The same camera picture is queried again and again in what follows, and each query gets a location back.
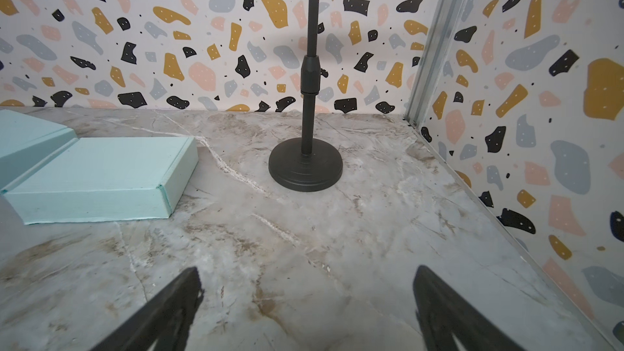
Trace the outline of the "mint paper box sheet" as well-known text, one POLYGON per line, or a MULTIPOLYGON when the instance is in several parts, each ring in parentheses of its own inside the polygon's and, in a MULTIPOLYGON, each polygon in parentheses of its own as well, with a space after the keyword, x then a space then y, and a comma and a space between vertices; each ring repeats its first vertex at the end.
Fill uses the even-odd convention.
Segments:
POLYGON ((1 194, 76 141, 64 125, 1 110, 1 194))

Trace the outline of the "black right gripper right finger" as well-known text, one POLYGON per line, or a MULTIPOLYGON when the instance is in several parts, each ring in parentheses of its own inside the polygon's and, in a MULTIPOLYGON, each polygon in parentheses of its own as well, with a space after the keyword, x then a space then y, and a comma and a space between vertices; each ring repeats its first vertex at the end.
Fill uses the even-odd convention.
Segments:
POLYGON ((428 266, 413 281, 416 317, 427 350, 520 350, 428 266))

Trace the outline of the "mint box sheets stack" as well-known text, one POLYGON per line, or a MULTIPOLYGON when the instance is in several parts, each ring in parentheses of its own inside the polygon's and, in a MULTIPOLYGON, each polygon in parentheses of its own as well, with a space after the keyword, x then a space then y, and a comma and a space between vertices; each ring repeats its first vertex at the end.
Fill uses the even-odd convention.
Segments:
POLYGON ((26 225, 167 219, 197 164, 192 136, 83 137, 2 195, 26 225))

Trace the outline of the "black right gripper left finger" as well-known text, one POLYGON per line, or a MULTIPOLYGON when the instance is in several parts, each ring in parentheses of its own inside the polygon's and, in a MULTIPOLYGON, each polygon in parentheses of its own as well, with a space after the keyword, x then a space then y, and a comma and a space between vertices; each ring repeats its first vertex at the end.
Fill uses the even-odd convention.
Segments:
POLYGON ((184 350, 203 296, 198 268, 184 269, 94 350, 184 350))

